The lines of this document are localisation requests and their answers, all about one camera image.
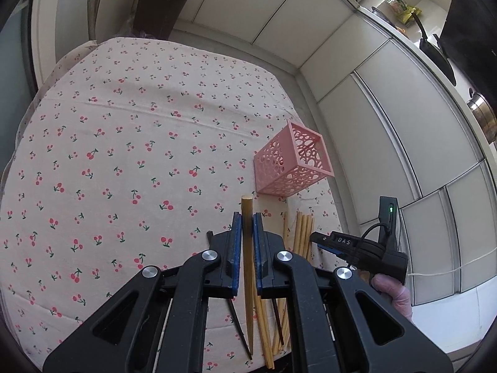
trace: table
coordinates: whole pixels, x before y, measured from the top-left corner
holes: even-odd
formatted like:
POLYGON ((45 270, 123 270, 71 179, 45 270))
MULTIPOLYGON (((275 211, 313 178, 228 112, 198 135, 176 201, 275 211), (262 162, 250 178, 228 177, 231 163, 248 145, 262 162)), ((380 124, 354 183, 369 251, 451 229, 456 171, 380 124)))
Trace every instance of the table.
MULTIPOLYGON (((253 155, 287 119, 300 121, 276 78, 234 58, 130 38, 63 58, 20 128, 0 208, 3 311, 31 360, 41 366, 143 266, 207 248, 243 194, 268 231, 282 234, 285 211, 294 231, 297 210, 317 230, 340 229, 326 180, 288 200, 255 193, 253 155)), ((243 282, 235 307, 245 327, 243 282)), ((250 362, 225 301, 212 299, 204 370, 260 367, 257 328, 254 338, 250 362)))

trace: white cord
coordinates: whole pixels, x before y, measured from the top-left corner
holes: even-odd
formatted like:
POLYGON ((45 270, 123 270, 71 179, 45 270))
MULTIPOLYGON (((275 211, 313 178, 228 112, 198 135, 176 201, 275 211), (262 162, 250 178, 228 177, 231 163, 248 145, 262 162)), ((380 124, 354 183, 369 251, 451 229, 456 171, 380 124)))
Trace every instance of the white cord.
POLYGON ((492 252, 494 252, 495 250, 497 250, 497 247, 495 247, 495 248, 494 248, 493 250, 491 250, 490 252, 488 252, 488 253, 486 253, 486 254, 484 254, 484 255, 482 255, 482 256, 479 256, 479 257, 478 257, 478 258, 476 258, 475 260, 471 260, 471 261, 469 261, 467 264, 461 265, 461 266, 459 266, 459 268, 456 268, 456 269, 450 270, 450 271, 448 271, 448 272, 440 272, 440 273, 438 273, 438 274, 407 274, 407 276, 440 276, 440 275, 447 275, 447 274, 451 274, 451 273, 453 273, 453 272, 455 272, 455 271, 457 271, 457 270, 459 270, 459 269, 464 268, 464 266, 467 266, 467 265, 469 265, 469 264, 471 264, 471 263, 473 263, 473 262, 475 262, 475 261, 480 260, 481 258, 486 257, 487 255, 490 255, 490 254, 491 254, 492 252))

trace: latex glove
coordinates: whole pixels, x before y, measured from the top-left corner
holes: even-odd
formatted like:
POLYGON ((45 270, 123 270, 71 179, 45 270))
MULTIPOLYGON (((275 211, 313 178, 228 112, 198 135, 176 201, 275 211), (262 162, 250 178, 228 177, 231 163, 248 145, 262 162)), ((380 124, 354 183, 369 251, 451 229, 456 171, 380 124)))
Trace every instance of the latex glove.
POLYGON ((391 276, 376 274, 371 279, 371 285, 378 291, 386 293, 392 298, 392 306, 407 320, 413 322, 411 296, 406 286, 391 276))

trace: black trash can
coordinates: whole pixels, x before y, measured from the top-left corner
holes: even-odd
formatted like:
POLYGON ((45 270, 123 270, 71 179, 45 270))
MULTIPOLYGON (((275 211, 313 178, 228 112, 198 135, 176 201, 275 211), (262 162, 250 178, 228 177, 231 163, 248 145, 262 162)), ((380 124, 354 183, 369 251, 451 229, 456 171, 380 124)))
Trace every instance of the black trash can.
POLYGON ((133 29, 166 41, 187 0, 138 0, 133 29))

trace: stainless steel pot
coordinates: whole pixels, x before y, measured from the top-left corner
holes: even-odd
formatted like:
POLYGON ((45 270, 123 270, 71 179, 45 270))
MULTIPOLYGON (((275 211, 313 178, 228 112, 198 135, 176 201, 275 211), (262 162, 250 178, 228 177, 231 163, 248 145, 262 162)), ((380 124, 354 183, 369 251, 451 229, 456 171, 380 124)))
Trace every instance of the stainless steel pot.
POLYGON ((497 117, 494 110, 485 97, 478 92, 473 92, 472 88, 469 89, 469 96, 471 97, 468 101, 469 109, 483 130, 486 141, 489 144, 493 143, 497 138, 497 117))

